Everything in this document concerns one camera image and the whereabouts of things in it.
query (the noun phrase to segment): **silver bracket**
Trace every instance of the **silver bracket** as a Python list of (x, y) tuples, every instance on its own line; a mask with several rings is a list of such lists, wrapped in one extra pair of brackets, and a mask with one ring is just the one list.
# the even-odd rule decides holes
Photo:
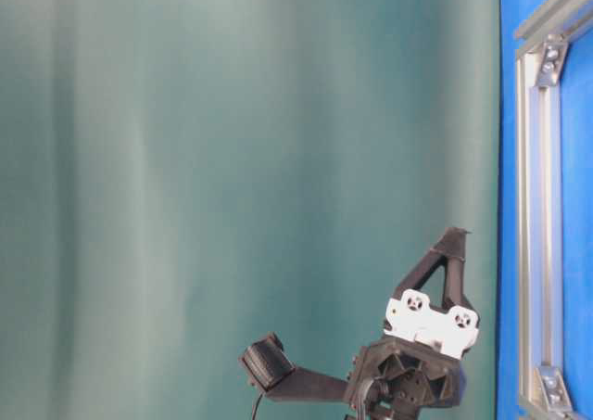
[(570, 413), (573, 410), (570, 396), (558, 367), (539, 366), (536, 369), (543, 405), (549, 413)]
[(568, 42), (561, 35), (549, 35), (537, 48), (538, 69), (536, 86), (556, 86), (562, 74), (564, 60), (568, 52)]

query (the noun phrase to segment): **bolt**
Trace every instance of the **bolt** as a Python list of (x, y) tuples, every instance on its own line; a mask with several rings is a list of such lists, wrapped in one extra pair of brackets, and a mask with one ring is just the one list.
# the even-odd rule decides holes
[(544, 74), (550, 74), (552, 71), (554, 70), (554, 63), (552, 63), (551, 61), (547, 61), (546, 63), (544, 63), (544, 65), (541, 67), (541, 71)]
[(423, 307), (423, 301), (420, 297), (408, 298), (408, 307), (411, 311), (419, 311)]
[(457, 315), (455, 317), (455, 323), (461, 329), (464, 329), (466, 326), (470, 325), (472, 322), (470, 315), (467, 313), (462, 313), (461, 315)]
[(553, 376), (545, 376), (544, 383), (548, 389), (555, 389), (558, 386), (558, 381)]
[(560, 55), (560, 51), (558, 49), (556, 49), (553, 46), (550, 46), (548, 48), (548, 52), (546, 53), (546, 59), (550, 60), (550, 61), (554, 61), (558, 58), (558, 56)]

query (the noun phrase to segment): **black 3d-printed part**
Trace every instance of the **black 3d-printed part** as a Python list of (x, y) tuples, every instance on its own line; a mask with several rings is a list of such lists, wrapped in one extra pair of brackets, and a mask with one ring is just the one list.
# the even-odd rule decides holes
[(371, 416), (384, 412), (387, 404), (387, 411), (401, 420), (417, 418), (421, 407), (458, 405), (465, 388), (459, 360), (388, 336), (360, 349), (344, 403), (356, 408), (360, 387), (370, 378), (383, 382), (387, 390), (371, 392), (367, 411)]
[(252, 377), (251, 383), (258, 385), (263, 392), (295, 370), (284, 355), (282, 343), (273, 333), (249, 346), (239, 360)]
[(296, 367), (295, 372), (274, 386), (266, 397), (274, 401), (340, 402), (347, 381)]
[(431, 304), (434, 310), (447, 312), (453, 306), (473, 310), (463, 294), (463, 268), (465, 265), (465, 237), (467, 230), (450, 227), (434, 244), (416, 266), (401, 280), (393, 292), (393, 298), (401, 299), (404, 291), (420, 290), (439, 267), (445, 269), (445, 285), (441, 306)]

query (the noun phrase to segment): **robotic arm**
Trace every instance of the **robotic arm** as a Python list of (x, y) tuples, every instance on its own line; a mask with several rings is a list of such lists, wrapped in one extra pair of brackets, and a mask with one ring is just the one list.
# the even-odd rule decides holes
[[(466, 235), (448, 228), (399, 283), (387, 303), (383, 336), (360, 348), (347, 381), (293, 364), (273, 333), (249, 346), (239, 362), (260, 393), (253, 418), (262, 396), (344, 402), (356, 413), (345, 420), (417, 420), (422, 407), (459, 405), (461, 358), (479, 332), (479, 316), (463, 294)], [(436, 306), (421, 290), (439, 267), (445, 284)]]

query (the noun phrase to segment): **metal frame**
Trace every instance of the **metal frame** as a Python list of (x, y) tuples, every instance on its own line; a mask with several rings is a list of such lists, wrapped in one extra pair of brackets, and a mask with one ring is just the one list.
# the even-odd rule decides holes
[(547, 0), (516, 31), (519, 403), (526, 418), (584, 418), (562, 378), (561, 70), (593, 0)]

